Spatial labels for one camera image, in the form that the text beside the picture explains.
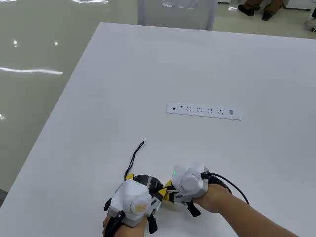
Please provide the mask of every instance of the black cable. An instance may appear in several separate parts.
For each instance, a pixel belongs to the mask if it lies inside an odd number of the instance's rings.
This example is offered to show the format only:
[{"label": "black cable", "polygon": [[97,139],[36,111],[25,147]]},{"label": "black cable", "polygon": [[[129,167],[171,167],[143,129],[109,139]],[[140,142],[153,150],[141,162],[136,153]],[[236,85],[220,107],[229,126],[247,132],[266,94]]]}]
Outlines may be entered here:
[{"label": "black cable", "polygon": [[238,192],[241,193],[241,195],[242,195],[243,198],[245,199],[246,203],[247,203],[248,205],[250,205],[249,202],[248,202],[248,199],[247,199],[246,196],[245,196],[245,194],[243,194],[243,192],[242,192],[235,184],[233,184],[231,181],[229,181],[227,178],[223,177],[222,175],[215,174],[215,173],[210,173],[210,174],[211,174],[211,175],[214,175],[214,176],[217,176],[217,177],[219,177],[219,178],[221,178],[221,179],[224,179],[227,183],[229,183],[230,185],[232,185],[235,189],[237,189]]},{"label": "black cable", "polygon": [[132,159],[131,159],[131,161],[130,161],[130,163],[129,163],[129,166],[128,166],[126,172],[125,172],[124,180],[126,179],[126,177],[127,177],[128,173],[129,173],[130,169],[133,167],[136,153],[137,153],[138,150],[144,145],[144,143],[145,143],[145,141],[142,141],[142,142],[139,144],[138,148],[134,151],[133,157],[132,157]]}]

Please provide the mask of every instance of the white chair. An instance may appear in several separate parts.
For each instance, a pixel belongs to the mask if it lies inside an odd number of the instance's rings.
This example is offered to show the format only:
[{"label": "white chair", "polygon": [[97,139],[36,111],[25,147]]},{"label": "white chair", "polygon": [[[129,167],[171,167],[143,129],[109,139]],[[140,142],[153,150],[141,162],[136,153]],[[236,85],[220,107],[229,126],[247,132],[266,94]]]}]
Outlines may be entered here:
[{"label": "white chair", "polygon": [[138,25],[213,29],[217,0],[138,0]]}]

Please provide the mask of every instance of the electrical outlet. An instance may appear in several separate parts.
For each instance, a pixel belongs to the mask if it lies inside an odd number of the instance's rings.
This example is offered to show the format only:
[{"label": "electrical outlet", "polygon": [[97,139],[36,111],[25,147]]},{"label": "electrical outlet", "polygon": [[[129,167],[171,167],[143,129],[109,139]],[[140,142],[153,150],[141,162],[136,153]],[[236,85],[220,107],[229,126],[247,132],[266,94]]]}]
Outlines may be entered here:
[{"label": "electrical outlet", "polygon": [[241,120],[241,116],[238,111],[232,108],[226,108],[221,106],[193,105],[186,103],[168,103],[166,112],[168,114]]}]

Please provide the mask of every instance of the glossy floor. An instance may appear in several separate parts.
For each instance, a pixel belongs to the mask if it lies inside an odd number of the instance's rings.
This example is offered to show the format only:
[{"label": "glossy floor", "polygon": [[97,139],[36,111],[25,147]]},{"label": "glossy floor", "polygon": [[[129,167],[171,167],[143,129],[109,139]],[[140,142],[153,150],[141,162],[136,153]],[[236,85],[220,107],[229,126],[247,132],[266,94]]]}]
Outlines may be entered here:
[{"label": "glossy floor", "polygon": [[[214,30],[316,38],[307,11],[264,22],[238,3],[219,4]],[[137,0],[0,0],[0,188],[13,184],[99,22],[136,24]]]}]

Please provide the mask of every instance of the hand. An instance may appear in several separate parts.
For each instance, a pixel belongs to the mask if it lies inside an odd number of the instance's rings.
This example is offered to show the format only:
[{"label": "hand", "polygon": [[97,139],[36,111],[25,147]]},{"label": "hand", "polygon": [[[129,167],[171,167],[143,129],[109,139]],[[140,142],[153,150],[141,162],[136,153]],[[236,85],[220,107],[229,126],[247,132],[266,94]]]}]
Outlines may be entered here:
[{"label": "hand", "polygon": [[220,212],[221,205],[225,205],[225,202],[231,197],[232,195],[222,186],[209,184],[206,194],[193,199],[193,202],[209,212],[217,213]]},{"label": "hand", "polygon": [[[103,231],[102,236],[104,236],[104,230],[110,220],[111,216],[107,215],[107,217],[103,221]],[[146,227],[147,218],[144,217],[143,220],[135,227],[129,227],[127,225],[122,225],[119,230],[116,232],[115,237],[129,237],[129,236],[144,236],[144,230]]]}]

